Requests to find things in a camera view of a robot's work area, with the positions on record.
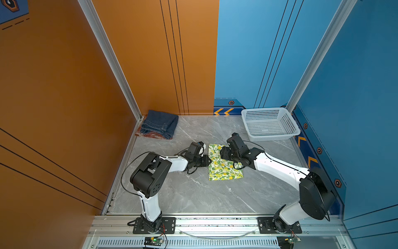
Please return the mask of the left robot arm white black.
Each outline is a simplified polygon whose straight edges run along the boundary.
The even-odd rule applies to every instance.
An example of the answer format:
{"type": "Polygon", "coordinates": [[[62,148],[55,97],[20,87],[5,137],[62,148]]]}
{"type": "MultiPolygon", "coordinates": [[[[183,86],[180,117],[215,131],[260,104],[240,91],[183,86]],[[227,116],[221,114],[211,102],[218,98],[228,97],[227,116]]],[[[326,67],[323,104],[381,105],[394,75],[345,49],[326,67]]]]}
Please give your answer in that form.
{"type": "Polygon", "coordinates": [[[194,173],[197,168],[208,167],[211,159],[204,154],[203,142],[192,142],[187,149],[174,156],[162,156],[149,152],[130,177],[130,183],[141,200],[142,213],[139,228],[150,233],[162,231],[162,211],[158,192],[166,177],[172,172],[194,173]]]}

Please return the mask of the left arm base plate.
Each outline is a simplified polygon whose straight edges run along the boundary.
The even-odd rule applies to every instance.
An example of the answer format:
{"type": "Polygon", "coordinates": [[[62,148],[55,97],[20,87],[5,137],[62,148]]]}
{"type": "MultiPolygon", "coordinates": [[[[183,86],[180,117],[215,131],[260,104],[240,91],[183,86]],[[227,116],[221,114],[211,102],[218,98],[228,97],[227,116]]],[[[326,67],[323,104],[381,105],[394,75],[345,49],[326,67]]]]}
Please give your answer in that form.
{"type": "Polygon", "coordinates": [[[174,234],[176,228],[175,217],[159,217],[154,222],[146,220],[143,216],[137,218],[134,223],[134,234],[174,234]]]}

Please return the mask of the white plastic laundry basket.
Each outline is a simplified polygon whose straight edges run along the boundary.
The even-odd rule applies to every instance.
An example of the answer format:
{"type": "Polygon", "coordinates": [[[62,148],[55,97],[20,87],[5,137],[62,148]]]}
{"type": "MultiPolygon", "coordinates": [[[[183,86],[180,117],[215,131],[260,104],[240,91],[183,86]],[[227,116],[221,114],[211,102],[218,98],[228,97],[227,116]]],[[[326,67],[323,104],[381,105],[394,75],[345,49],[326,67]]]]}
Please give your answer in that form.
{"type": "Polygon", "coordinates": [[[288,140],[301,131],[284,107],[245,109],[241,117],[252,142],[288,140]]]}

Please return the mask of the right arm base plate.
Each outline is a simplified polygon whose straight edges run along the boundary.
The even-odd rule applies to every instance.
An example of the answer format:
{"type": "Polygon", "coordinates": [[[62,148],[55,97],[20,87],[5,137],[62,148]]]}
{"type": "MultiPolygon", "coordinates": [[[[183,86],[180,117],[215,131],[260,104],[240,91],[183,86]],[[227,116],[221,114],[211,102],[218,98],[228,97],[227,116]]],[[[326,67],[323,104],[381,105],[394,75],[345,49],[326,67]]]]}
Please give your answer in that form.
{"type": "Polygon", "coordinates": [[[274,219],[273,217],[258,217],[258,228],[261,234],[301,234],[302,229],[299,222],[293,225],[287,225],[281,219],[274,219]]]}

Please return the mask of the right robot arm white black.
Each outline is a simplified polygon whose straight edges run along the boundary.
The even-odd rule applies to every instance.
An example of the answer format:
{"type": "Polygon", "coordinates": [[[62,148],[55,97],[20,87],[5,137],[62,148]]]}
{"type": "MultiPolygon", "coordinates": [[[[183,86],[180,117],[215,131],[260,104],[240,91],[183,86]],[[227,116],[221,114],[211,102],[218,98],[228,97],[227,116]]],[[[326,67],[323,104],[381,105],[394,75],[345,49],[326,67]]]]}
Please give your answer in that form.
{"type": "Polygon", "coordinates": [[[268,173],[299,191],[299,201],[283,205],[274,214],[272,226],[276,233],[293,231],[294,225],[306,218],[330,220],[329,210],[337,193],[321,169],[308,169],[281,161],[267,154],[258,144],[249,148],[238,133],[233,133],[227,144],[220,151],[222,159],[268,173]]]}

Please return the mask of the lemon print skirt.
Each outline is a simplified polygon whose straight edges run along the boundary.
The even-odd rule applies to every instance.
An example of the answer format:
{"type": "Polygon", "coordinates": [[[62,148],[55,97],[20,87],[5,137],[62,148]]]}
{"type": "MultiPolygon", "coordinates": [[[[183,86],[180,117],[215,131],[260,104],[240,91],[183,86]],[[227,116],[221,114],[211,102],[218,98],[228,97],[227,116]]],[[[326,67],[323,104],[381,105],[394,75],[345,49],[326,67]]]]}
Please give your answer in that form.
{"type": "Polygon", "coordinates": [[[220,152],[224,145],[209,144],[208,156],[212,160],[208,166],[210,181],[225,181],[233,179],[241,179],[244,177],[241,163],[221,158],[220,152]]]}

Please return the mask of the dark blue denim skirt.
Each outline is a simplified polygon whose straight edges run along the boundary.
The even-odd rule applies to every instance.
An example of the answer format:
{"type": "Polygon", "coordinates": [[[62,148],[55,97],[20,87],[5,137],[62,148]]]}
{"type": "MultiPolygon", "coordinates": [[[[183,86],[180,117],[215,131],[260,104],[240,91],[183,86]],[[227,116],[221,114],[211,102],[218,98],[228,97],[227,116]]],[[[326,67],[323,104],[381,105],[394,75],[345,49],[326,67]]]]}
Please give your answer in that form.
{"type": "Polygon", "coordinates": [[[165,112],[149,110],[142,123],[140,133],[145,135],[151,132],[161,135],[165,139],[172,139],[178,124],[179,116],[165,112]]]}

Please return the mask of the red plaid skirt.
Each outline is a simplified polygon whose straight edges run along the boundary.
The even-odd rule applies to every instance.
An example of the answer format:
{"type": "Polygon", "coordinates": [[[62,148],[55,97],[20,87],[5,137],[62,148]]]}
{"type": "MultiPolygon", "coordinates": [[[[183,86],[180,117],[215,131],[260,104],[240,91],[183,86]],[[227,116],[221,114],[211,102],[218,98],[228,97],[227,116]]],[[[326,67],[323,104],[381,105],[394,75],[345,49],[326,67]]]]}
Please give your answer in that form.
{"type": "Polygon", "coordinates": [[[149,132],[147,134],[142,134],[140,131],[137,131],[135,133],[135,135],[138,137],[144,137],[144,138],[153,138],[153,139],[160,139],[160,140],[164,139],[164,137],[161,134],[156,133],[156,132],[149,132]]]}

